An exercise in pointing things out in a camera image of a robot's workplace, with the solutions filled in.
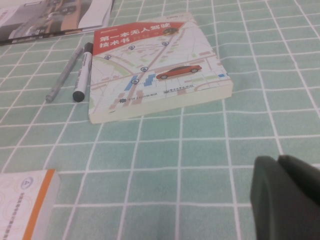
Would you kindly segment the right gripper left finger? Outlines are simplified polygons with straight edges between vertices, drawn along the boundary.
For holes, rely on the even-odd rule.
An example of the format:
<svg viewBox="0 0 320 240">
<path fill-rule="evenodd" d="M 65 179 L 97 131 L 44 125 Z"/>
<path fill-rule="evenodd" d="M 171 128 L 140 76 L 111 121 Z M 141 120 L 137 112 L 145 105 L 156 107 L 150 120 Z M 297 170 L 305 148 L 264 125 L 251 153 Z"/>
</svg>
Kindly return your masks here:
<svg viewBox="0 0 320 240">
<path fill-rule="evenodd" d="M 279 158 L 254 161 L 250 202 L 258 240 L 318 240 L 320 186 L 299 186 Z"/>
</svg>

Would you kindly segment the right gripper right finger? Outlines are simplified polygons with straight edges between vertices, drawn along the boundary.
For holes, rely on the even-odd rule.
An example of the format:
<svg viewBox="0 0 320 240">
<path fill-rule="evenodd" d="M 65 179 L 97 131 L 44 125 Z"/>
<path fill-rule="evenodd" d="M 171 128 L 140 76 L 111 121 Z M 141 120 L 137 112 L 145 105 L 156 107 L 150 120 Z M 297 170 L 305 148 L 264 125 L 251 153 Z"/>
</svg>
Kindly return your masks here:
<svg viewBox="0 0 320 240">
<path fill-rule="evenodd" d="M 320 170 L 316 167 L 290 155 L 279 156 L 278 163 L 298 186 L 320 186 Z"/>
</svg>

